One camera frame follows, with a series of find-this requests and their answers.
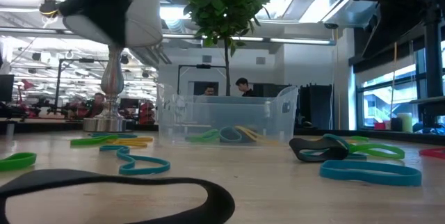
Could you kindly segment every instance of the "monitor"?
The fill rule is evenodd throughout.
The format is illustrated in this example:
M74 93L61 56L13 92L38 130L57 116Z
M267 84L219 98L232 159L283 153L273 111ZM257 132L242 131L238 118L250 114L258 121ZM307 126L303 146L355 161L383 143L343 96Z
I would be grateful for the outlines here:
M121 98L120 106L123 109L137 109L139 107L139 99Z
M0 74L0 102L13 100L14 75Z

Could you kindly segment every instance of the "tree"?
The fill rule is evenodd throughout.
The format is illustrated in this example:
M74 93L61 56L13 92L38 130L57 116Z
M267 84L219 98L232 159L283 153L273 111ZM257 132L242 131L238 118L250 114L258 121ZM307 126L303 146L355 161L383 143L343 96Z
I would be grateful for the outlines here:
M226 66L226 95L230 96L230 56L233 56L237 47L245 43L236 37L243 36L249 31L254 32L252 19L257 26L261 26L255 15L265 9L269 0L187 0L184 15L190 14L200 30L196 37L204 38L204 46L211 47L224 41L224 54Z

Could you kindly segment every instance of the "man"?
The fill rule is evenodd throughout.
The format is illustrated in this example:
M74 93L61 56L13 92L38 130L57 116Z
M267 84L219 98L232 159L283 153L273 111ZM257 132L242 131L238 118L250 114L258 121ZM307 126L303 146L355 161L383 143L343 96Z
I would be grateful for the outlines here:
M104 102L105 96L101 93L95 94L95 103L92 105L91 109L86 113L85 118L93 118L96 115L99 115L102 113L102 110L104 109L104 106L102 105L102 102Z
M213 86L213 84L209 83L206 86L206 90L204 91L204 94L206 96L214 96L215 95L215 87Z
M243 92L243 97L256 97L253 90L249 88L249 81L246 78L240 78L236 81L235 85Z

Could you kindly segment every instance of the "clear plastic container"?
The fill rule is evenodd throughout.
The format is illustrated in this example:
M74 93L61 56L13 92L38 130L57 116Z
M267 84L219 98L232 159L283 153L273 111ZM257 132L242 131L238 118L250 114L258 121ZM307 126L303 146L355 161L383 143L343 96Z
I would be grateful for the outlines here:
M161 144L266 145L293 138L298 89L275 98L178 95L158 85Z

